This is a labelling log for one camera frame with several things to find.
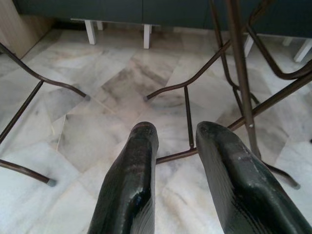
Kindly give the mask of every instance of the white table leg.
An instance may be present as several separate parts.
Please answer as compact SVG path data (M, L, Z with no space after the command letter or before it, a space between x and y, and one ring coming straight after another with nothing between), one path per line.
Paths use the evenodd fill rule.
M292 40L293 40L292 37L286 37L286 38L283 40L283 45L284 45L284 46L289 46Z
M302 47L294 57L295 62L301 62L301 60L309 52L311 47L312 47L312 39L306 39L306 41L303 43Z
M252 37L250 35L248 35L247 39L245 41L245 44L244 44L245 57L248 56L253 44L254 44L254 40L252 39Z
M150 30L151 30L151 25L145 24L144 25L144 49L149 49L150 48Z
M103 31L103 23L102 23L102 21L97 21L97 29L99 31Z
M85 23L86 28L87 28L89 43L91 45L95 45L96 44L96 35L94 33L93 22L91 20L85 20L84 23Z

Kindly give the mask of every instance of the marble floor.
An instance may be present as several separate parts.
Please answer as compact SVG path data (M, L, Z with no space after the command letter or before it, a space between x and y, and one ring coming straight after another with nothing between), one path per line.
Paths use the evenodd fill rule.
M183 90L143 97L189 79L217 49L213 32L152 33L143 50L141 31L107 29L89 45L83 31L52 30L24 58L33 70L72 84L88 96L44 84L0 146L0 158L57 180L53 188L0 168L0 234L84 234L106 172L131 128L140 121L158 132L158 157L188 149ZM302 67L280 38L263 38L283 71ZM237 82L234 58L227 54ZM268 68L258 49L248 59L252 92L265 100L289 84ZM37 80L0 55L0 130ZM239 109L218 60L189 86L193 128L207 120L229 125ZM312 84L255 118L263 160L291 174L301 189L278 178L312 224ZM244 127L235 131L248 145ZM198 155L156 167L156 234L221 234Z

